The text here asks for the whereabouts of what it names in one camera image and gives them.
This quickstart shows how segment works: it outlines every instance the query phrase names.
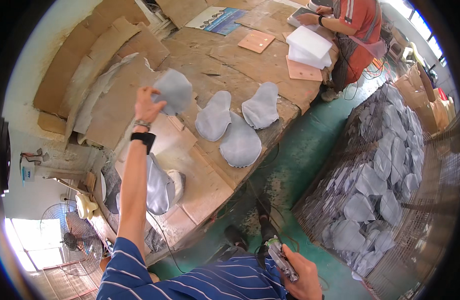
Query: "workbench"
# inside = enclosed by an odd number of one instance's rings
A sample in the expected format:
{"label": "workbench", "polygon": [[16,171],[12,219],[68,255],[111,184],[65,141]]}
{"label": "workbench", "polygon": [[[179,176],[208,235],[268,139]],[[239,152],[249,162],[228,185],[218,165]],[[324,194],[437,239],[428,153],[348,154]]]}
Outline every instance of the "workbench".
{"label": "workbench", "polygon": [[[195,242],[203,225],[208,224],[245,183],[279,142],[290,123],[308,110],[322,83],[293,80],[288,75],[288,45],[285,37],[295,27],[288,25],[286,19],[301,5],[295,3],[288,6],[267,0],[253,1],[255,4],[250,8],[248,6],[251,4],[246,1],[225,2],[232,7],[230,2],[236,3],[235,6],[245,3],[246,8],[251,10],[236,21],[242,25],[227,36],[183,27],[173,36],[162,40],[170,55],[156,71],[172,68],[183,73],[194,91],[190,108],[176,117],[159,115],[151,129],[157,136],[152,152],[159,164],[165,170],[177,169],[187,178],[184,196],[175,206],[161,216],[147,213],[149,224],[159,233],[162,228],[169,246],[176,251]],[[261,54],[237,46],[253,29],[275,36],[275,40]],[[333,34],[329,30],[321,27],[317,33],[332,41]],[[330,56],[332,66],[322,70],[324,82],[329,79],[338,57],[335,44],[330,49]],[[262,153],[255,163],[243,168],[231,167],[219,151],[221,140],[207,141],[198,134],[195,128],[197,113],[215,93],[228,91],[232,97],[230,110],[242,117],[241,104],[255,94],[260,84],[268,81],[278,86],[279,120],[266,129],[256,131],[262,142]],[[120,175],[127,146],[117,153],[115,167]],[[101,201],[97,202],[99,206],[103,205]],[[110,216],[105,209],[102,211],[115,228],[118,216]],[[151,265],[166,255],[167,248],[149,253],[146,263]]]}

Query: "black smartwatch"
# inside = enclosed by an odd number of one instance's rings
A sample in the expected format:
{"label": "black smartwatch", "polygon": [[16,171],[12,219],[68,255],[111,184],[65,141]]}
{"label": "black smartwatch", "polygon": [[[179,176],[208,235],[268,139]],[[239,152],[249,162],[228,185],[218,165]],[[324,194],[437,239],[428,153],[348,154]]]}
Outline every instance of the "black smartwatch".
{"label": "black smartwatch", "polygon": [[147,155],[150,153],[150,149],[152,148],[153,142],[155,141],[155,135],[149,132],[134,132],[130,136],[130,140],[140,140],[142,143],[147,146]]}
{"label": "black smartwatch", "polygon": [[318,17],[318,24],[320,24],[321,27],[325,27],[325,26],[323,26],[323,24],[322,24],[322,19],[323,19],[323,16],[319,16],[319,17]]}

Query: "concrete floor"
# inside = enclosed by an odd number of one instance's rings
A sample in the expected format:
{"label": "concrete floor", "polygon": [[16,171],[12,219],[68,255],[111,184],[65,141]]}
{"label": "concrete floor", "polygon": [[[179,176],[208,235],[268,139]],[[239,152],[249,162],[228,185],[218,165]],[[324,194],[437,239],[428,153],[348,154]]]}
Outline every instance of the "concrete floor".
{"label": "concrete floor", "polygon": [[[272,217],[280,227],[282,239],[294,251],[316,263],[326,299],[347,300],[372,299],[369,292],[359,281],[351,277],[351,271],[323,249],[310,243],[297,223],[290,208],[299,200],[324,164],[341,130],[345,126],[350,111],[385,81],[385,73],[380,77],[367,80],[363,76],[358,82],[347,87],[346,93],[330,103],[317,96],[305,115],[297,118],[288,132],[269,153],[233,197],[221,210],[219,217],[206,232],[203,240],[190,249],[174,255],[180,269],[188,272],[198,265],[206,263],[222,246],[228,242],[223,230],[229,225],[239,226],[246,234],[250,244],[249,251],[254,252],[261,244],[260,226],[256,217],[255,195],[265,193],[272,204],[281,213],[272,208]],[[178,276],[180,272],[170,256],[151,266],[150,271],[161,279]]]}

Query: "white wall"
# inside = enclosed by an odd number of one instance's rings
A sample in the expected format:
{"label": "white wall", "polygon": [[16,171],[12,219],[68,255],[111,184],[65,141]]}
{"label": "white wall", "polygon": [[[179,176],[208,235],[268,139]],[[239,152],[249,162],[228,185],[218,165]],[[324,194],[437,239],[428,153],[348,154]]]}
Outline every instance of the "white wall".
{"label": "white wall", "polygon": [[19,170],[21,152],[42,148],[50,161],[43,165],[84,172],[92,165],[96,149],[69,145],[64,151],[63,136],[37,125],[33,108],[35,93],[53,57],[75,26],[89,16],[102,0],[57,0],[39,21],[24,45],[12,71],[5,94],[3,116],[9,122],[12,151],[9,193],[4,200],[8,218],[39,219],[45,209],[60,201],[66,188],[54,180],[36,176],[22,187]]}
{"label": "white wall", "polygon": [[418,52],[431,66],[436,64],[434,70],[438,75],[437,86],[441,87],[447,95],[452,96],[456,101],[458,101],[458,94],[456,93],[455,83],[453,81],[452,74],[448,65],[445,67],[441,65],[441,63],[438,61],[439,57],[435,56],[430,46],[428,45],[428,42],[421,36],[418,30],[407,18],[401,15],[401,13],[399,13],[393,6],[389,4],[391,1],[392,0],[380,1],[380,5],[385,16],[387,16],[388,19],[393,22],[396,28],[400,29],[401,32],[407,36],[408,40],[414,42],[415,45],[417,45]]}

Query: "person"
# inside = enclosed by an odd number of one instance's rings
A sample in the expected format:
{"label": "person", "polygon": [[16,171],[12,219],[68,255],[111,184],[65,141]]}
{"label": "person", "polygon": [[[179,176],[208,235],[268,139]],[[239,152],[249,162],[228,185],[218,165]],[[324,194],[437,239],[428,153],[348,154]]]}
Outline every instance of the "person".
{"label": "person", "polygon": [[[165,101],[153,103],[152,93],[160,91],[141,87],[137,91],[135,133],[149,131]],[[321,300],[322,290],[314,263],[287,245],[283,252],[299,275],[295,283],[281,278],[270,256],[255,258],[246,252],[245,240],[235,227],[225,230],[230,247],[217,262],[193,269],[170,280],[153,282],[144,262],[144,225],[147,196],[147,146],[143,141],[130,142],[120,197],[120,221],[113,254],[103,273],[97,299],[286,299],[287,292],[299,300]],[[257,206],[263,238],[276,233],[268,220],[269,210]]]}
{"label": "person", "polygon": [[322,94],[322,99],[327,102],[337,99],[347,85],[360,78],[373,58],[381,58],[386,50],[383,40],[380,40],[382,11],[378,0],[334,0],[333,4],[333,8],[319,6],[316,12],[320,15],[333,14],[335,19],[311,13],[297,17],[303,25],[320,24],[335,31],[340,52],[332,70],[334,87]]}

